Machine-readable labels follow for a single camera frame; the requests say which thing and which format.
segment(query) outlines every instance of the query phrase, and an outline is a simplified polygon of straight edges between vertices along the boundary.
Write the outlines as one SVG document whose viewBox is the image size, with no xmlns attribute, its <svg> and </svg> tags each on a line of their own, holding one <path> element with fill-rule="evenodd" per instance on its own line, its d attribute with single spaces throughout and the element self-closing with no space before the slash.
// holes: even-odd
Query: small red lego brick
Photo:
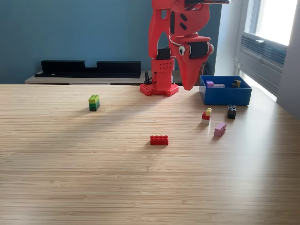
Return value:
<svg viewBox="0 0 300 225">
<path fill-rule="evenodd" d="M 210 120 L 210 116 L 206 115 L 206 112 L 202 114 L 202 120 Z"/>
<path fill-rule="evenodd" d="M 150 145 L 169 145 L 168 136 L 151 136 Z"/>
</svg>

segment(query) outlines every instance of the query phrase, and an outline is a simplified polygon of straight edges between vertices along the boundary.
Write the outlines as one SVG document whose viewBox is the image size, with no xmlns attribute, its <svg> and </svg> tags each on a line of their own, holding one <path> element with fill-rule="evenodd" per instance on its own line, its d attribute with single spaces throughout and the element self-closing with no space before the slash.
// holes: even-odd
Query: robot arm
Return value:
<svg viewBox="0 0 300 225">
<path fill-rule="evenodd" d="M 210 19 L 210 4 L 230 2 L 231 0 L 152 0 L 149 56 L 152 58 L 153 94 L 164 94 L 173 87 L 171 79 L 174 58 L 179 64 L 184 89 L 193 88 L 201 65 L 214 51 L 213 45 L 209 43 L 210 38 L 198 36 L 197 31 Z M 166 11 L 165 18 L 162 18 L 163 10 Z M 158 49 L 158 41 L 163 32 L 169 36 L 169 50 Z"/>
</svg>

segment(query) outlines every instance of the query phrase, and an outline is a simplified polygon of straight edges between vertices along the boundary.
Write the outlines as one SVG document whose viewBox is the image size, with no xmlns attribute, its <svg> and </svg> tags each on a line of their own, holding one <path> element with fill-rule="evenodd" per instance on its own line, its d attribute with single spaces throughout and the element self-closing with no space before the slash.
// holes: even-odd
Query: stacked lego bricks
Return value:
<svg viewBox="0 0 300 225">
<path fill-rule="evenodd" d="M 96 112 L 100 107 L 100 98 L 99 95 L 92 95 L 89 98 L 89 106 L 91 112 Z"/>
<path fill-rule="evenodd" d="M 210 123 L 211 111 L 212 111 L 212 109 L 209 108 L 209 109 L 207 109 L 206 112 L 204 112 L 202 114 L 202 123 L 205 123 L 205 124 Z"/>
</svg>

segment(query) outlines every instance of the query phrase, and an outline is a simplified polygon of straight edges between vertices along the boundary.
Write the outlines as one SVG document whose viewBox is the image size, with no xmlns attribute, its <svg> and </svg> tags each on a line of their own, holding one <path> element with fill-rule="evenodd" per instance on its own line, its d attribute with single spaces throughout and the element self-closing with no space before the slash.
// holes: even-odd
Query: pink lego brick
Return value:
<svg viewBox="0 0 300 225">
<path fill-rule="evenodd" d="M 216 137 L 222 136 L 226 131 L 226 127 L 227 125 L 225 123 L 220 123 L 219 125 L 217 125 L 217 127 L 215 128 L 214 136 Z"/>
<path fill-rule="evenodd" d="M 214 87 L 214 82 L 213 81 L 206 81 L 206 87 L 213 88 Z"/>
</svg>

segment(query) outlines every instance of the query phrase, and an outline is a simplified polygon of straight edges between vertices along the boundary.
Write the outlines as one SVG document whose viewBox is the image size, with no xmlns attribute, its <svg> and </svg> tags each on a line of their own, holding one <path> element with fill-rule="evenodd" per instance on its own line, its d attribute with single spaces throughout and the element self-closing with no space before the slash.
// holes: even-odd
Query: blue plastic bin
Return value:
<svg viewBox="0 0 300 225">
<path fill-rule="evenodd" d="M 232 88 L 234 79 L 240 88 Z M 225 88 L 207 88 L 206 81 L 224 84 Z M 201 76 L 200 94 L 205 105 L 249 105 L 252 88 L 240 76 Z"/>
</svg>

